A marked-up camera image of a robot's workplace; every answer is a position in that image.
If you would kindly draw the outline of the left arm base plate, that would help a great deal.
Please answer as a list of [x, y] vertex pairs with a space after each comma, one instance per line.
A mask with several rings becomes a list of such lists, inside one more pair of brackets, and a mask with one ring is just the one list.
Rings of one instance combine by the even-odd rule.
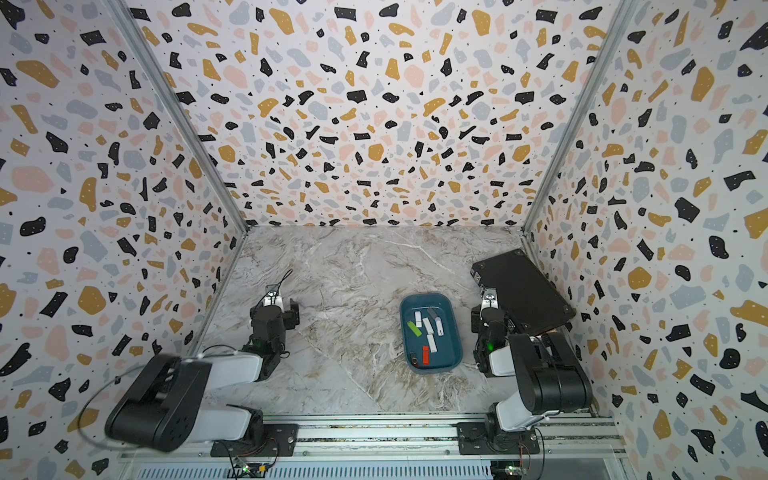
[[239, 440], [213, 443], [212, 458], [274, 458], [291, 457], [296, 447], [299, 425], [295, 423], [267, 423], [247, 432]]

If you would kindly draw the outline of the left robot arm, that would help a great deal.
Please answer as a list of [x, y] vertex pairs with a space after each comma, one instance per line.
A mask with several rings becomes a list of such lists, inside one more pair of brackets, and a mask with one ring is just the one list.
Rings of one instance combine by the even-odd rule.
[[263, 412], [225, 404], [206, 407], [207, 393], [267, 380], [287, 350], [287, 332], [300, 324], [300, 306], [268, 294], [252, 307], [252, 332], [231, 353], [191, 358], [158, 354], [140, 371], [107, 417], [110, 440], [160, 452], [188, 443], [216, 443], [216, 455], [262, 453], [278, 440], [268, 438]]

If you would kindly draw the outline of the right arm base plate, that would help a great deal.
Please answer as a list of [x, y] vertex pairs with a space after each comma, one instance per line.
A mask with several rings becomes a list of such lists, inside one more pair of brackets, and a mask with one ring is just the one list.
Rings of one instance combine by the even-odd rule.
[[532, 430], [507, 432], [484, 422], [461, 422], [456, 433], [461, 455], [540, 453], [538, 436]]

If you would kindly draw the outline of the white usb flash drive long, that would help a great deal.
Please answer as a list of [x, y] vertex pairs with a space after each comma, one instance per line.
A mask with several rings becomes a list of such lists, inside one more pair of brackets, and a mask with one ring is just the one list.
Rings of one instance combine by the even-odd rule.
[[427, 342], [429, 350], [432, 354], [436, 353], [438, 351], [435, 338], [432, 334], [427, 335]]

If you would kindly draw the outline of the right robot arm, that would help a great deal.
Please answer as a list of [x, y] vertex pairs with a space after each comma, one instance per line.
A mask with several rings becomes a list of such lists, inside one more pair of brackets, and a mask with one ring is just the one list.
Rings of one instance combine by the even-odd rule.
[[473, 357], [478, 370], [517, 384], [510, 397], [494, 403], [486, 414], [489, 437], [529, 431], [552, 416], [591, 405], [590, 380], [562, 333], [519, 333], [511, 318], [488, 302], [472, 309], [471, 331], [477, 335]]

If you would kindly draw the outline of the green usb flash drive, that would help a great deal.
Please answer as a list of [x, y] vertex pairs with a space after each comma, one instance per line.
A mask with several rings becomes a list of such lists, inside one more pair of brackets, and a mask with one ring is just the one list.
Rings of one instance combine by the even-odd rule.
[[408, 326], [408, 328], [410, 329], [410, 331], [411, 331], [411, 332], [412, 332], [412, 333], [413, 333], [413, 334], [414, 334], [416, 337], [420, 337], [420, 336], [422, 335], [422, 332], [421, 332], [420, 328], [419, 328], [419, 327], [418, 327], [418, 326], [417, 326], [417, 325], [416, 325], [414, 322], [411, 322], [411, 321], [409, 321], [409, 322], [407, 323], [407, 326]]

